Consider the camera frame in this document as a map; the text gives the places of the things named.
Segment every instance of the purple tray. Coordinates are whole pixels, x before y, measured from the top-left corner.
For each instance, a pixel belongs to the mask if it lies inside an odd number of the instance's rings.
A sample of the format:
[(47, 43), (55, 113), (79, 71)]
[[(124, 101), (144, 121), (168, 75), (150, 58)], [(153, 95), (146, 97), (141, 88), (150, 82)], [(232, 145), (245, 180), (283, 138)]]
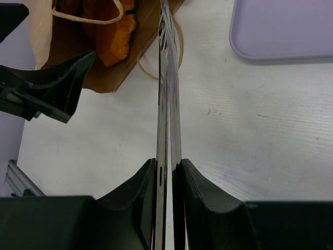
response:
[(235, 0), (229, 40), (250, 60), (333, 57), (333, 0)]

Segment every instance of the white table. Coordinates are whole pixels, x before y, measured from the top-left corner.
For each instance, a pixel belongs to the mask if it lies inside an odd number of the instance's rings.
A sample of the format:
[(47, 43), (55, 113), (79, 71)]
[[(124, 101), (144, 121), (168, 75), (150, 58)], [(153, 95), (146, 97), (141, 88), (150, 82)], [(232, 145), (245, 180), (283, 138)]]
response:
[[(183, 158), (241, 200), (333, 199), (333, 60), (241, 60), (232, 9), (185, 0), (176, 15)], [(154, 42), (142, 62), (157, 74), (157, 61)], [(18, 165), (47, 195), (103, 196), (155, 157), (157, 93), (138, 67), (114, 94), (84, 90), (68, 124), (25, 123)]]

